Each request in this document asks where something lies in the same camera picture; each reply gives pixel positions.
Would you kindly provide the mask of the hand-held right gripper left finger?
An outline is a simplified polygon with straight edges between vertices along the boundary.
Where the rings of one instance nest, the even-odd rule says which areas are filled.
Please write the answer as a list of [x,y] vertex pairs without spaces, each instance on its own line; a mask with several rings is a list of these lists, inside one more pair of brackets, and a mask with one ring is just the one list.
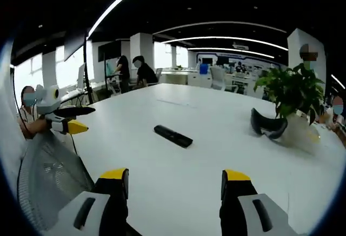
[[92,191],[84,191],[65,205],[57,222],[43,235],[126,235],[133,232],[129,214],[129,170],[103,173]]

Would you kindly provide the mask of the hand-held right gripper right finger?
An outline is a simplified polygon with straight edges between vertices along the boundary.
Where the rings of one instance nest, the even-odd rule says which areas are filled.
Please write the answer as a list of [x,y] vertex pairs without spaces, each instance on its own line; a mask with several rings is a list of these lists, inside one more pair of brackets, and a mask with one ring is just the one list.
[[244,173],[222,171],[222,235],[298,235],[287,213],[266,194],[258,194]]

